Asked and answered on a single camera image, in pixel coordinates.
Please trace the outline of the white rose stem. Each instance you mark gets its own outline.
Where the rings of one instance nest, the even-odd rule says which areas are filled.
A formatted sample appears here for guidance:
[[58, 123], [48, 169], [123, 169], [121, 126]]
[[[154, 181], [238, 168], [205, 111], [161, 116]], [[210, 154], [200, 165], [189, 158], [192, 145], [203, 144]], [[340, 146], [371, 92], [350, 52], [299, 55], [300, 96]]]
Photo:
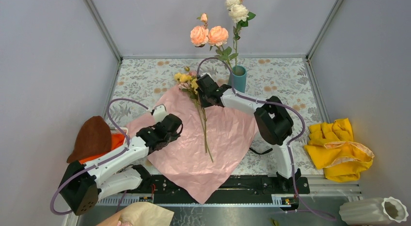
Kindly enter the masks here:
[[228, 15], [232, 19], [233, 26], [233, 48], [234, 54], [229, 56], [229, 60], [234, 60], [234, 66], [238, 65], [238, 41], [240, 40], [241, 30], [248, 27], [249, 21], [256, 17], [256, 14], [249, 11], [243, 4], [243, 0], [225, 0]]

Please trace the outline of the peach rose stem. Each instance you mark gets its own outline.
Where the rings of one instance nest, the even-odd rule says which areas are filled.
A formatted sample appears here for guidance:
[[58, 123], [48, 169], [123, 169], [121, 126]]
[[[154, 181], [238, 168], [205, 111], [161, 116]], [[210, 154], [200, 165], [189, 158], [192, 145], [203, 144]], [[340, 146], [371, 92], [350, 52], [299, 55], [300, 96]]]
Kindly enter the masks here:
[[233, 65], [232, 60], [235, 60], [238, 53], [234, 51], [230, 46], [227, 46], [229, 39], [229, 32], [222, 26], [208, 27], [208, 15], [202, 13], [197, 20], [201, 22], [201, 25], [195, 26], [190, 31], [190, 41], [197, 47], [201, 48], [206, 45], [210, 46], [210, 49], [215, 48], [216, 58], [224, 61], [231, 69]]

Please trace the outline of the pink tissue paper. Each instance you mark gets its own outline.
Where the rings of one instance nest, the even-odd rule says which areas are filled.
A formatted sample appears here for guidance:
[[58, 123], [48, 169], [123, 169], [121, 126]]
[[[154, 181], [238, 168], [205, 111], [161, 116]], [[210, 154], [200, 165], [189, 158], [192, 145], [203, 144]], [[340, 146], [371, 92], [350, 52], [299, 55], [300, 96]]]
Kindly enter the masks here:
[[194, 103], [176, 86], [158, 93], [140, 88], [128, 96], [148, 107], [164, 104], [182, 120], [181, 136], [139, 163], [184, 188], [201, 204], [233, 173], [257, 133], [252, 115], [218, 106], [206, 108], [207, 129], [203, 130]]

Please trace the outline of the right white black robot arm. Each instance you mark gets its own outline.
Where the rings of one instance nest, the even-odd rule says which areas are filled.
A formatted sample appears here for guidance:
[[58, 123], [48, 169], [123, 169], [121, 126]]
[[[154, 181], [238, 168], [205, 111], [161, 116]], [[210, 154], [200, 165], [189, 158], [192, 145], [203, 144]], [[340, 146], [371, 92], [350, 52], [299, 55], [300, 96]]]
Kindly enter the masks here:
[[293, 120], [282, 106], [278, 97], [262, 101], [249, 95], [237, 93], [230, 85], [221, 86], [206, 73], [197, 79], [200, 103], [203, 107], [220, 106], [253, 115], [261, 137], [270, 145], [276, 156], [278, 187], [284, 193], [290, 193], [297, 187], [293, 176], [292, 162], [286, 144], [292, 135]]

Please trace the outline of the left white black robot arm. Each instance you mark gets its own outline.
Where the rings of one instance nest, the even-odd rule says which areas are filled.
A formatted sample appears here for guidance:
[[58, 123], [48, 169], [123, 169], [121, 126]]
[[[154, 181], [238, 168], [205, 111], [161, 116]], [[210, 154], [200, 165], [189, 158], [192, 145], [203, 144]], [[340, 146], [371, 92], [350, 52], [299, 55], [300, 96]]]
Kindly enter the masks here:
[[113, 194], [134, 189], [146, 192], [149, 178], [136, 169], [122, 168], [177, 140], [182, 129], [182, 120], [170, 113], [153, 126], [140, 129], [128, 144], [85, 163], [70, 163], [56, 193], [66, 201], [70, 212], [80, 216]]

